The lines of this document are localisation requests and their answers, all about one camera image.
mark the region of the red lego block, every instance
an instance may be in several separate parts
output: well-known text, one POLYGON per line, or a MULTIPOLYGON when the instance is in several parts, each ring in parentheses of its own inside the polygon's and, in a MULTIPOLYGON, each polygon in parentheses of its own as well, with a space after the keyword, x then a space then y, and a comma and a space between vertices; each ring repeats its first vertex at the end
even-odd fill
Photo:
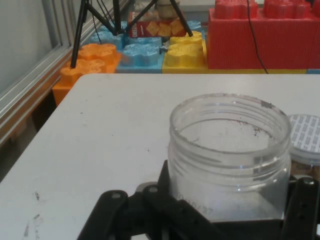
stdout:
MULTIPOLYGON (((320 0, 313 2, 312 12, 317 15, 320 20, 320 0)), ((320 24, 318 25, 314 38, 308 69, 320 69, 320 24)))
MULTIPOLYGON (((239 9, 243 3, 238 3, 239 0, 224 2, 221 0, 219 4, 225 6, 209 10, 209 69, 261 69, 248 18, 241 19, 239 16, 243 15, 233 14, 239 11, 237 9, 226 10, 231 6, 239 9)), ((251 16, 259 55, 267 69, 308 68, 319 27, 319 18, 311 13, 308 2, 266 0, 264 9, 258 9, 256 17, 254 13, 251 16)))
POLYGON ((315 0, 313 2, 312 12, 317 16, 320 17, 320 0, 315 0))
MULTIPOLYGON (((258 4, 250 0, 249 7, 250 18, 256 18, 258 4)), ((216 0, 215 17, 217 19, 248 19, 247 0, 216 0)))
POLYGON ((310 2, 304 0, 264 0, 263 10, 269 19, 304 19, 310 7, 310 2))

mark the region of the clear plastic jar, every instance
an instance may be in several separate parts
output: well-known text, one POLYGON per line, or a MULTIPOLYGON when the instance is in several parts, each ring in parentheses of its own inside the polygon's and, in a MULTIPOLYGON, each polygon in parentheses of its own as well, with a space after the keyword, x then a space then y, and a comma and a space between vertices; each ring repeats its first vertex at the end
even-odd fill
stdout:
POLYGON ((290 176, 290 122, 237 94, 188 99, 170 116, 170 192, 212 222, 281 219, 290 176))

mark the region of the white table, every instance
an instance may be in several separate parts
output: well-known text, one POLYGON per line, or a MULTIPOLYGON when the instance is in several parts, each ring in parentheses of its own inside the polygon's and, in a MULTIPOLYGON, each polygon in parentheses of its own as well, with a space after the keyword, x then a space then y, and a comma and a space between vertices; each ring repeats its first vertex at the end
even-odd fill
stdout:
POLYGON ((156 181, 187 98, 238 93, 320 116, 319 89, 318 75, 86 75, 0 183, 1 239, 76 239, 100 194, 156 181))

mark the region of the white jar lid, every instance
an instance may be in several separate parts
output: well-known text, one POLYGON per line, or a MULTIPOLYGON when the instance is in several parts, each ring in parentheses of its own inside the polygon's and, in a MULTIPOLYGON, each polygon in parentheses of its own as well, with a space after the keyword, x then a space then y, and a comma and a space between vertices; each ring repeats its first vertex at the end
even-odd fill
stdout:
POLYGON ((304 114, 289 116, 291 122, 291 159, 320 166, 320 117, 304 114))

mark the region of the cardboard box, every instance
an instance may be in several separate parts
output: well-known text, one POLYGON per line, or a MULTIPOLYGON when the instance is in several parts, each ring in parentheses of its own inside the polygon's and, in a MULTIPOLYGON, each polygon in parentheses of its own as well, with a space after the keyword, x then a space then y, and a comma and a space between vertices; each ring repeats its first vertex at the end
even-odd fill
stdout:
MULTIPOLYGON (((131 12, 128 23, 130 23, 139 13, 131 12)), ((131 38, 145 37, 183 37, 186 35, 184 26, 179 18, 162 20, 155 11, 152 16, 143 16, 129 31, 131 38)))

